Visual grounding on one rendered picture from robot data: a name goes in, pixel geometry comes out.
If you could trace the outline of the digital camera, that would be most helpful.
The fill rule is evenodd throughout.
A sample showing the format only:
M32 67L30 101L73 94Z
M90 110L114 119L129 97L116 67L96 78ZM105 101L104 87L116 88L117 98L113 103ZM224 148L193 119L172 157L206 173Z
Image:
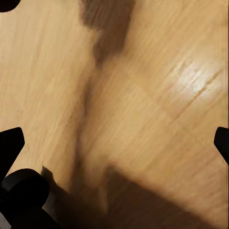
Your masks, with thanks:
M9 12L15 9L21 0L0 0L0 12Z

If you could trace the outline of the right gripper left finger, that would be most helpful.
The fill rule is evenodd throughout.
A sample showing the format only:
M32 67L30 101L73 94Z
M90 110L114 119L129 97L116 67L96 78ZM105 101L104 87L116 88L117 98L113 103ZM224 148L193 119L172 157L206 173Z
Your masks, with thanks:
M0 184L25 145L20 127L0 132Z

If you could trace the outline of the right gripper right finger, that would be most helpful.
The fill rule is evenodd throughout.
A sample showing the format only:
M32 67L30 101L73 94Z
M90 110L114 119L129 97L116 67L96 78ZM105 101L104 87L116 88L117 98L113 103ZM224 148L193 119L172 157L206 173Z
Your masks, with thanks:
M224 127L218 127L215 138L214 145L218 151L222 154L224 159L229 165L229 129Z

